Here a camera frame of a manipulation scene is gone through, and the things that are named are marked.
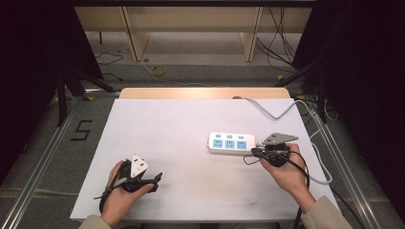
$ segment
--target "power strip switch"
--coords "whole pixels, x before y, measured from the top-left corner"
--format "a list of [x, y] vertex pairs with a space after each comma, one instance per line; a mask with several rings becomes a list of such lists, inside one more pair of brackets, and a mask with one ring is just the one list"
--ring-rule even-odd
[[211, 154], [247, 156], [256, 142], [254, 135], [210, 133], [207, 146]]

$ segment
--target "power outlet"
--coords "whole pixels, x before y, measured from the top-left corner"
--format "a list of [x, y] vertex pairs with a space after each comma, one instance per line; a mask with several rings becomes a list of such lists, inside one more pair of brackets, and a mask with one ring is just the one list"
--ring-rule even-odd
[[131, 177], [136, 177], [149, 168], [149, 165], [139, 156], [133, 155], [131, 161]]
[[256, 142], [253, 135], [210, 133], [207, 146], [211, 154], [247, 156]]

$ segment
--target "person's right hand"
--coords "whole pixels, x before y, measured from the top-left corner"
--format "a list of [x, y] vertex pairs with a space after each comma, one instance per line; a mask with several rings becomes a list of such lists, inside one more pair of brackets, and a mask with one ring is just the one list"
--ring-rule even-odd
[[[300, 149], [297, 144], [287, 144], [287, 146], [289, 147], [290, 152], [300, 154]], [[305, 169], [304, 160], [297, 154], [289, 154], [289, 159]], [[260, 160], [260, 163], [266, 170], [268, 170], [280, 188], [290, 193], [300, 205], [303, 213], [306, 213], [310, 206], [315, 202], [315, 198], [309, 192], [305, 176], [302, 172], [288, 162], [279, 168], [272, 166], [263, 158]]]

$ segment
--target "floor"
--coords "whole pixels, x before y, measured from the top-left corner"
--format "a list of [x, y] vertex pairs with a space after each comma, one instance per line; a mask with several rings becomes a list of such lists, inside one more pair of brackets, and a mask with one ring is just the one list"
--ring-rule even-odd
[[[98, 32], [87, 33], [97, 61], [105, 77], [105, 81], [118, 89], [125, 87], [271, 87], [278, 81], [279, 76], [287, 77], [291, 73], [283, 72], [269, 66], [267, 56], [256, 48], [253, 61], [245, 62], [243, 49], [237, 33], [154, 33], [151, 35], [145, 54], [140, 62], [134, 62], [128, 50], [124, 33], [103, 32], [102, 43], [99, 43]], [[273, 34], [260, 34], [260, 39], [267, 45]], [[289, 34], [288, 42], [293, 49], [299, 42], [300, 34]], [[272, 47], [284, 58], [283, 43], [276, 40]], [[271, 60], [277, 68], [292, 71], [284, 62]], [[162, 77], [152, 77], [145, 68], [164, 66], [166, 74]], [[290, 94], [299, 94], [302, 80], [288, 85]], [[43, 114], [37, 126], [27, 151], [14, 164], [9, 176], [0, 186], [0, 219], [4, 220], [19, 194], [30, 180], [36, 165], [41, 161], [44, 152], [53, 150], [35, 193], [24, 214], [19, 220], [18, 228], [77, 228], [80, 223], [69, 219], [75, 206], [77, 194], [86, 176], [87, 169], [93, 159], [104, 125], [108, 119], [111, 107], [117, 94], [106, 94], [99, 88], [87, 82], [83, 85], [88, 89], [87, 99], [70, 97], [69, 107], [71, 119], [66, 130], [61, 133], [55, 149], [50, 149], [54, 134], [60, 131], [56, 128], [58, 119], [57, 102], [50, 102], [49, 109]], [[366, 201], [370, 204], [379, 227], [375, 228], [405, 228], [391, 203], [361, 160], [351, 134], [344, 122], [336, 117], [335, 111], [330, 111], [330, 128], [336, 143], [344, 156], [348, 167]], [[317, 130], [317, 126], [308, 115], [303, 115], [309, 135]], [[74, 141], [73, 138], [84, 137], [77, 133], [76, 128], [81, 122], [81, 128], [91, 130], [86, 140]], [[321, 152], [322, 159], [333, 176], [330, 185], [358, 215], [358, 206], [351, 196], [342, 174], [330, 154], [328, 146], [320, 135], [312, 138]], [[361, 228], [353, 214], [343, 201], [336, 198], [340, 210], [353, 228]], [[123, 222], [117, 228], [131, 225]], [[291, 228], [291, 222], [281, 222], [282, 228]], [[148, 224], [146, 228], [198, 228], [196, 224]], [[271, 228], [269, 224], [243, 225], [241, 223], [224, 224], [222, 228]]]

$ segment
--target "hand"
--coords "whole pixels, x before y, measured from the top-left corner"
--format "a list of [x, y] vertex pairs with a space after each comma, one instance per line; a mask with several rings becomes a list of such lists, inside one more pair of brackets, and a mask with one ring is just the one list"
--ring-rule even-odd
[[[123, 161], [116, 164], [113, 170], [110, 172], [110, 177], [108, 179], [107, 186], [114, 179], [114, 175], [117, 173], [119, 166]], [[119, 223], [122, 218], [124, 218], [131, 210], [134, 203], [141, 198], [143, 195], [147, 194], [152, 188], [153, 184], [147, 184], [142, 186], [139, 190], [134, 193], [128, 193], [122, 189], [122, 187], [117, 187], [113, 190], [110, 196], [107, 197], [104, 208], [101, 214], [101, 218], [107, 222], [110, 227], [114, 227]]]
[[[287, 147], [289, 147], [290, 152], [300, 154], [300, 149], [297, 144], [287, 144]], [[297, 154], [289, 154], [289, 159], [305, 169], [303, 159]], [[306, 213], [315, 202], [315, 198], [309, 192], [306, 179], [302, 172], [288, 162], [279, 168], [272, 166], [265, 159], [261, 159], [260, 163], [273, 176], [280, 188], [290, 193], [298, 202], [298, 205], [300, 205], [303, 213]]]

